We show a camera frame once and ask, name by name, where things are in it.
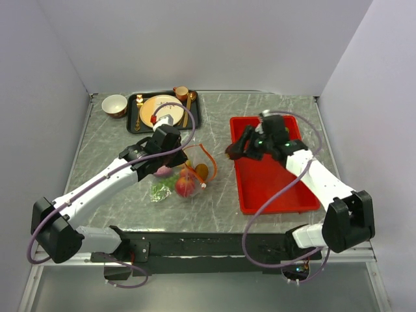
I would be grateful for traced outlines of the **red apple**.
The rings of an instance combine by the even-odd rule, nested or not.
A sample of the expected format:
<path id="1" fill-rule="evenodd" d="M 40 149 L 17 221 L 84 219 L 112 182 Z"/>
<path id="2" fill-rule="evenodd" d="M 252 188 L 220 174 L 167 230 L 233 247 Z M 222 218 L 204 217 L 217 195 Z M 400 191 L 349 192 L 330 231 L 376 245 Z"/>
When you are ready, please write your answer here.
<path id="1" fill-rule="evenodd" d="M 175 183 L 176 193 L 182 198 L 188 198 L 194 193 L 195 189 L 196 185 L 193 174 L 187 169 L 182 169 Z"/>

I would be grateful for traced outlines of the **dark purple plum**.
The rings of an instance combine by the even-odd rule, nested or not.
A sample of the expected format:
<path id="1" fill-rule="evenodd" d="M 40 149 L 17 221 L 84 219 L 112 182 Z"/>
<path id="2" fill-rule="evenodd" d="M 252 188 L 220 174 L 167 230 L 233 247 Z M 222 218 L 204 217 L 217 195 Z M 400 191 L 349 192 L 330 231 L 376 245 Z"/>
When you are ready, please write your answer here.
<path id="1" fill-rule="evenodd" d="M 241 157 L 240 150 L 239 150 L 239 148 L 235 144 L 230 144 L 226 148 L 225 154 L 232 161 L 235 161 L 237 159 L 240 159 L 240 157 Z"/>

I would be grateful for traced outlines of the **pink red peach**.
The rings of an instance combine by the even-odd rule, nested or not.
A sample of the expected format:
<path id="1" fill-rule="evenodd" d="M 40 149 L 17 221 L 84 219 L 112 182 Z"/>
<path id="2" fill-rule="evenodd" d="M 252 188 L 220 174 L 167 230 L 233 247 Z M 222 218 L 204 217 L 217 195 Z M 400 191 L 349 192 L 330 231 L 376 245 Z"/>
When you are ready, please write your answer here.
<path id="1" fill-rule="evenodd" d="M 172 169 L 167 166 L 162 166 L 153 175 L 155 177 L 169 177 L 172 175 Z"/>

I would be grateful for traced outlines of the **clear zip bag orange zipper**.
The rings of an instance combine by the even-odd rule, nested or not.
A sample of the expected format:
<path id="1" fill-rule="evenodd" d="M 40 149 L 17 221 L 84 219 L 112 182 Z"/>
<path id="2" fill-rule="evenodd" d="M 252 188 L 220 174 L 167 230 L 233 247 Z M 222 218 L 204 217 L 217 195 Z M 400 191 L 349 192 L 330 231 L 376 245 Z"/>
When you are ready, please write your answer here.
<path id="1" fill-rule="evenodd" d="M 160 167 L 153 174 L 150 201 L 161 202 L 171 195 L 191 199 L 203 192 L 217 174 L 217 164 L 203 144 L 184 149 L 187 160 L 178 166 Z"/>

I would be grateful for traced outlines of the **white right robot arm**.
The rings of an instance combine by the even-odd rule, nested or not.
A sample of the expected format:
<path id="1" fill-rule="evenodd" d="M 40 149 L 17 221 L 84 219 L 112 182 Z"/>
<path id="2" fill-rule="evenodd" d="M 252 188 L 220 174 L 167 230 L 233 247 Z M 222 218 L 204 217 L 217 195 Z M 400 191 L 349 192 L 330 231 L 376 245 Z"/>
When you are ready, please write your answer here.
<path id="1" fill-rule="evenodd" d="M 282 115 L 263 112 L 259 119 L 257 126 L 244 128 L 240 138 L 227 147 L 226 155 L 234 161 L 271 156 L 315 195 L 326 212 L 322 223 L 290 230 L 285 253 L 292 259 L 299 259 L 308 248 L 328 247 L 341 253 L 371 240 L 375 225 L 370 194 L 345 185 L 300 139 L 291 138 Z"/>

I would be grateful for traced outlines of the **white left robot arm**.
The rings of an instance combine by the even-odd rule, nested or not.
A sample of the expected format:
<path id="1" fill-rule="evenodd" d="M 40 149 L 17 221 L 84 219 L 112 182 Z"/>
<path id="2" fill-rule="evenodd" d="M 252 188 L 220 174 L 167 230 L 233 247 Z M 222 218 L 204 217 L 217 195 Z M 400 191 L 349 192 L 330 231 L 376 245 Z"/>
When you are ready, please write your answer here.
<path id="1" fill-rule="evenodd" d="M 55 263 L 63 263 L 80 250 L 103 252 L 115 261 L 128 256 L 129 245 L 122 232 L 83 227 L 101 204 L 115 194 L 154 174 L 162 166 L 175 167 L 187 157 L 181 133 L 171 125 L 160 125 L 153 134 L 126 147 L 115 160 L 92 179 L 53 201 L 41 198 L 32 208 L 31 240 Z"/>

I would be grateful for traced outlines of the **green grape bunch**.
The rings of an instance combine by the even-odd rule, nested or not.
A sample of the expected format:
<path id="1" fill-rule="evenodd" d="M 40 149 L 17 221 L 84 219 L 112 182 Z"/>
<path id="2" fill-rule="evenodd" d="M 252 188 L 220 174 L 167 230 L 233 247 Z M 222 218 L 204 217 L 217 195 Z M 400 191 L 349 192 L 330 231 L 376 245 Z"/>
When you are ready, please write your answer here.
<path id="1" fill-rule="evenodd" d="M 150 201 L 161 202 L 169 197 L 175 189 L 178 178 L 178 175 L 157 178 L 151 186 Z"/>

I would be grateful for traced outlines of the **yellow brown mango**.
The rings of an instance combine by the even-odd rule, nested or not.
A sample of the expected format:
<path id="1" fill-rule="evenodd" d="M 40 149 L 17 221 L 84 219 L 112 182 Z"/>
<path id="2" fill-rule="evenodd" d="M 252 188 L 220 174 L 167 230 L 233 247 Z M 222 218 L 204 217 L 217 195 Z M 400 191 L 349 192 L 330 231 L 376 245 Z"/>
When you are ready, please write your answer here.
<path id="1" fill-rule="evenodd" d="M 196 172 L 196 174 L 202 179 L 202 180 L 206 180 L 207 179 L 207 177 L 208 177 L 208 175 L 209 175 L 209 169 L 208 169 L 208 166 L 206 165 L 206 164 L 203 164 L 203 163 L 201 163 L 201 164 L 198 164 L 196 167 L 195 167 L 195 172 Z"/>

